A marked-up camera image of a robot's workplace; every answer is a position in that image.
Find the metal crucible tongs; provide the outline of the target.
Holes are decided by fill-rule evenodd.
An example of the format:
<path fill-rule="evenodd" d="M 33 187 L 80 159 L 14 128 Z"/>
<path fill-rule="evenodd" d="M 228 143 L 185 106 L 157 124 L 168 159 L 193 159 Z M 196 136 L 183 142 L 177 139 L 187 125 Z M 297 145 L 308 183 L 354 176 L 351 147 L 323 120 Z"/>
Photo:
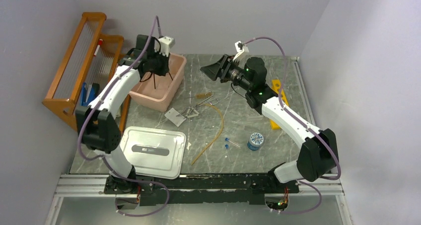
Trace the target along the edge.
<path fill-rule="evenodd" d="M 180 114 L 184 117 L 189 117 L 192 112 L 194 112 L 197 108 L 204 106 L 206 104 L 210 104 L 210 105 L 216 105 L 219 103 L 219 99 L 214 98 L 213 96 L 210 96 L 206 99 L 204 99 L 203 101 L 193 105 L 193 106 L 189 106 L 187 108 L 185 108 L 185 110 L 183 112 L 181 112 Z"/>

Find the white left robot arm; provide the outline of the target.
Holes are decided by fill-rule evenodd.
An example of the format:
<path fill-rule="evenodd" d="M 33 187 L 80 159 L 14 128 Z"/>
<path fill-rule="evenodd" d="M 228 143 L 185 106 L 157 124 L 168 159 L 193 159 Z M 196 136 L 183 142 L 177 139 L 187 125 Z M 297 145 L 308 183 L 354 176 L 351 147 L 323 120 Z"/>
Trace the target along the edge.
<path fill-rule="evenodd" d="M 102 159 L 125 193 L 135 191 L 138 180 L 134 166 L 119 146 L 122 133 L 115 121 L 116 114 L 145 73 L 158 76 L 169 73 L 170 49 L 174 44 L 170 36 L 138 35 L 136 46 L 119 60 L 115 74 L 100 94 L 88 105 L 75 109 L 79 154 L 88 161 Z"/>

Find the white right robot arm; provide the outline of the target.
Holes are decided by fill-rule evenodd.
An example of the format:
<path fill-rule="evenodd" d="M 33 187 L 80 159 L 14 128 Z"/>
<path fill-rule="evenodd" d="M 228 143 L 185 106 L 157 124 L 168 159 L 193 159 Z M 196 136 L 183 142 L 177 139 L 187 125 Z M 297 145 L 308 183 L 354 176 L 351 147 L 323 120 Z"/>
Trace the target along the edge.
<path fill-rule="evenodd" d="M 273 192 L 280 192 L 293 180 L 313 182 L 324 178 L 331 169 L 340 167 L 335 133 L 305 121 L 282 101 L 279 93 L 266 83 L 263 59 L 251 57 L 240 68 L 231 56 L 223 55 L 200 70 L 213 81 L 230 81 L 244 89 L 248 105 L 279 125 L 298 146 L 298 159 L 278 165 L 273 169 L 274 175 L 268 178 L 268 187 Z"/>

